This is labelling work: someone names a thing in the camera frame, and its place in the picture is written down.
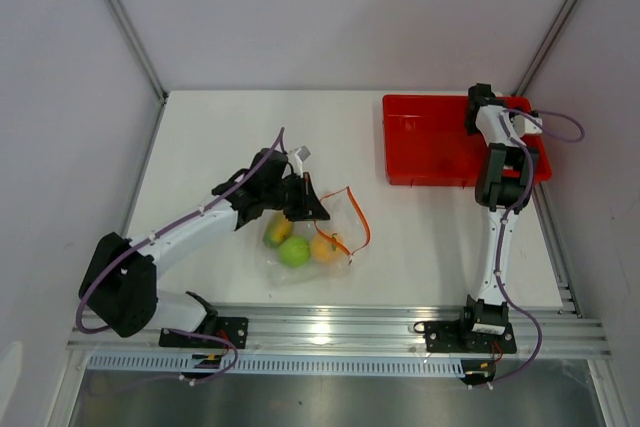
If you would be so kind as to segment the green yellow mango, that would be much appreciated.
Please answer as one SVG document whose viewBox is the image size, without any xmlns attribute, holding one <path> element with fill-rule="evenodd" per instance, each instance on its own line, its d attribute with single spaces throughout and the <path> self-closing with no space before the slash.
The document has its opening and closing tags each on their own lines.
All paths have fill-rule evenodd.
<svg viewBox="0 0 640 427">
<path fill-rule="evenodd" d="M 268 221 L 263 233 L 263 244 L 267 248 L 277 248 L 292 234 L 294 223 L 282 212 L 275 212 Z"/>
</svg>

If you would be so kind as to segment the orange yellow peach with leaf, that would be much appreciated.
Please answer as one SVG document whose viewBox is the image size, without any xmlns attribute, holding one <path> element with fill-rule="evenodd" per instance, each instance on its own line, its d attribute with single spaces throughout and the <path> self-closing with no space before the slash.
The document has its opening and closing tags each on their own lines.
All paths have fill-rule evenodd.
<svg viewBox="0 0 640 427">
<path fill-rule="evenodd" d="M 332 264 L 341 262 L 346 258 L 345 252 L 338 246 L 343 243 L 342 236 L 334 232 L 329 235 L 332 242 L 317 233 L 311 240 L 310 253 L 311 259 L 320 264 Z"/>
</svg>

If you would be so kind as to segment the clear zip bag orange zipper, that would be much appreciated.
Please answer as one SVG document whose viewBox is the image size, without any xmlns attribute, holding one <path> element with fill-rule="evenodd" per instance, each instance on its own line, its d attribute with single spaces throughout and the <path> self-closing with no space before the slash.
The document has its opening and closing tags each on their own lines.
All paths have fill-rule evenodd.
<svg viewBox="0 0 640 427">
<path fill-rule="evenodd" d="M 366 249 L 372 231 L 352 189 L 346 186 L 320 198 L 328 221 L 297 221 L 274 212 L 263 222 L 257 259 L 275 287 L 347 275 Z"/>
</svg>

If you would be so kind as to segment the green apple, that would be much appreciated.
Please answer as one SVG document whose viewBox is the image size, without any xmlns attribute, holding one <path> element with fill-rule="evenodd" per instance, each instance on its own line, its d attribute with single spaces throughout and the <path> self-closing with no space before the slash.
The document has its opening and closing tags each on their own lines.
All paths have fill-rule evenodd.
<svg viewBox="0 0 640 427">
<path fill-rule="evenodd" d="M 290 268 L 305 265 L 310 257 L 309 241 L 302 236 L 291 236 L 278 247 L 280 262 Z"/>
</svg>

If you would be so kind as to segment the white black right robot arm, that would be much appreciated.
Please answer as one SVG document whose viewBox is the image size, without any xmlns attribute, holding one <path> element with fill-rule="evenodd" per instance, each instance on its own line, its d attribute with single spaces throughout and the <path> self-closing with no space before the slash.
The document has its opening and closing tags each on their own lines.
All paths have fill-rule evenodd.
<svg viewBox="0 0 640 427">
<path fill-rule="evenodd" d="M 527 146 L 514 126 L 514 116 L 490 85 L 469 88 L 464 127 L 470 135 L 481 135 L 487 147 L 474 190 L 483 208 L 479 270 L 456 327 L 458 342 L 472 351 L 507 332 L 512 237 L 529 203 L 539 160 L 539 151 Z"/>
</svg>

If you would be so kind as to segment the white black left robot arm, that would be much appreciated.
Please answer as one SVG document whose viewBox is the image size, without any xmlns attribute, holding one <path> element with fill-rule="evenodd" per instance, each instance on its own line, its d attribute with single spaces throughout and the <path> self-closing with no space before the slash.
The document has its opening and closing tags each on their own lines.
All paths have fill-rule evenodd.
<svg viewBox="0 0 640 427">
<path fill-rule="evenodd" d="M 279 211 L 291 222 L 329 220 L 304 169 L 309 155 L 306 147 L 263 149 L 249 168 L 237 171 L 203 204 L 169 225 L 133 238 L 115 232 L 103 236 L 79 289 L 77 329 L 84 334 L 113 331 L 127 338 L 155 327 L 183 335 L 194 346 L 209 345 L 217 334 L 215 308 L 193 292 L 159 291 L 159 278 L 193 251 L 266 211 Z M 84 324 L 85 309 L 103 326 Z"/>
</svg>

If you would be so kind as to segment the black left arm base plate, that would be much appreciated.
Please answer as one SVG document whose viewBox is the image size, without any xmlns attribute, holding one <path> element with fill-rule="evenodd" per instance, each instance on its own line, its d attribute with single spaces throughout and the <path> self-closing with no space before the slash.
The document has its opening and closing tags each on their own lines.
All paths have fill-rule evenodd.
<svg viewBox="0 0 640 427">
<path fill-rule="evenodd" d="M 159 346 L 183 349 L 225 348 L 225 344 L 210 340 L 210 337 L 219 337 L 232 343 L 238 349 L 244 349 L 249 333 L 249 319 L 224 316 L 206 318 L 195 333 L 198 334 L 198 337 L 185 336 L 173 330 L 163 329 L 159 337 Z"/>
</svg>

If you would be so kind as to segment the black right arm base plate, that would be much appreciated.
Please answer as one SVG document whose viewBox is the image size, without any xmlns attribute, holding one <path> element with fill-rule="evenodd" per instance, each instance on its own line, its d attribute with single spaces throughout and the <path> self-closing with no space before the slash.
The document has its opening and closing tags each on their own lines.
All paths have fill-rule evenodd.
<svg viewBox="0 0 640 427">
<path fill-rule="evenodd" d="M 512 324 L 506 326 L 502 335 L 467 331 L 462 322 L 418 321 L 413 332 L 421 335 L 430 353 L 506 353 L 515 354 L 517 345 Z"/>
</svg>

